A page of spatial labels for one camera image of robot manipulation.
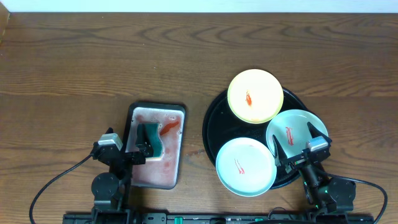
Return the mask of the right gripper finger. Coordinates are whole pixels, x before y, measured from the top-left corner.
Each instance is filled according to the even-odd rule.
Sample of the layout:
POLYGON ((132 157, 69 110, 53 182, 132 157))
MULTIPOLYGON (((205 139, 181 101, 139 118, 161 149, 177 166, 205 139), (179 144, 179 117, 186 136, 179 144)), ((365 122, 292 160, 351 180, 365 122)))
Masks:
POLYGON ((311 122, 307 123, 307 127, 308 127, 308 130, 310 132, 312 139, 320 137, 320 136, 322 136, 325 139, 329 138, 326 134, 324 134, 320 130, 318 130, 311 122))
POLYGON ((274 143, 275 165, 276 166, 287 166, 289 164, 289 162, 287 160, 287 155, 275 135, 272 136, 272 140, 274 143))

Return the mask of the green yellow sponge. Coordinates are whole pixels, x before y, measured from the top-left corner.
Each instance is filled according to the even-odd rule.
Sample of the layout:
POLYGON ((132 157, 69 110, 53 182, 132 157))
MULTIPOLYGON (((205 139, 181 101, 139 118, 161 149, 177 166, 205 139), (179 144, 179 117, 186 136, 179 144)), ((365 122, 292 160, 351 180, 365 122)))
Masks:
POLYGON ((163 146, 159 136, 159 123, 149 124, 152 125, 149 138, 154 150, 154 155, 147 158, 160 159, 162 157, 163 146))

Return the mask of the light blue plate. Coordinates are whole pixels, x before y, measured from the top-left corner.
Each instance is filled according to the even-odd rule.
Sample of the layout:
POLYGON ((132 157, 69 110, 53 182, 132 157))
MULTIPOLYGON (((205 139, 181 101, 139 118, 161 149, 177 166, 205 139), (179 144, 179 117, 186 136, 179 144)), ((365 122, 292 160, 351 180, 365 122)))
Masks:
POLYGON ((273 136, 282 146, 288 158, 300 154, 308 140, 312 139, 307 123, 310 122, 328 136, 324 123, 313 113, 304 110, 287 110, 279 113, 268 124, 266 143, 271 153, 275 154, 273 136))
POLYGON ((225 143, 216 157, 216 173, 232 193, 256 197, 271 189, 277 175, 275 159, 261 142, 235 138, 225 143))

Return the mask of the light blue plate front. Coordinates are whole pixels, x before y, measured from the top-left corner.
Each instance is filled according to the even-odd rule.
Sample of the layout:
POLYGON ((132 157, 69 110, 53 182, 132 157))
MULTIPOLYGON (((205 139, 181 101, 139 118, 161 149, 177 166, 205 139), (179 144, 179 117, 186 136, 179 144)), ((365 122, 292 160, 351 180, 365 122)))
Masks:
POLYGON ((216 157, 216 173, 232 193, 256 197, 271 189, 277 175, 275 159, 261 142, 235 138, 225 143, 216 157))

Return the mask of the yellow plate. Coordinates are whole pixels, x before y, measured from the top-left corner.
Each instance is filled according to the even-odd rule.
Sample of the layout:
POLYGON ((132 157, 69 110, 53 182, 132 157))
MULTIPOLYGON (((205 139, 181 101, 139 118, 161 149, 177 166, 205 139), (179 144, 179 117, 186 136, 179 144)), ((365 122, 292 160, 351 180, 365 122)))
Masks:
POLYGON ((282 85, 273 74, 249 69, 237 74, 229 84, 227 101, 233 114, 251 124, 262 124, 275 117, 282 108, 282 85))

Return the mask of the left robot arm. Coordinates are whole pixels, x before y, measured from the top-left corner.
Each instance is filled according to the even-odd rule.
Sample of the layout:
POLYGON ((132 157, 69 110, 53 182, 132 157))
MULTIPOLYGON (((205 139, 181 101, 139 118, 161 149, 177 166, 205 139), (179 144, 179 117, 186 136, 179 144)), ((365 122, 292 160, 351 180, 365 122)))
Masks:
POLYGON ((91 184, 93 223, 142 223, 142 215, 129 206, 129 194, 132 168, 145 164, 154 154, 148 130, 144 124, 137 127, 138 151, 123 151, 123 143, 112 128, 93 144, 90 155, 109 166, 109 171, 97 175, 91 184))

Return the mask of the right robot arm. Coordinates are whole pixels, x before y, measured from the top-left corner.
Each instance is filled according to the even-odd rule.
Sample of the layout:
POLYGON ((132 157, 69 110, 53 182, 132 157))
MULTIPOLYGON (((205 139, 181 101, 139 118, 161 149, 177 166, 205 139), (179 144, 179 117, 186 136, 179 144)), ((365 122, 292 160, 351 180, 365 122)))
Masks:
POLYGON ((332 140, 312 123, 307 123, 311 138, 300 154, 287 157, 276 136, 272 137, 275 161, 300 173, 306 197, 315 208, 306 212, 314 223, 349 223, 348 212, 354 209, 356 184, 352 180, 328 175, 321 162, 330 156, 332 140))

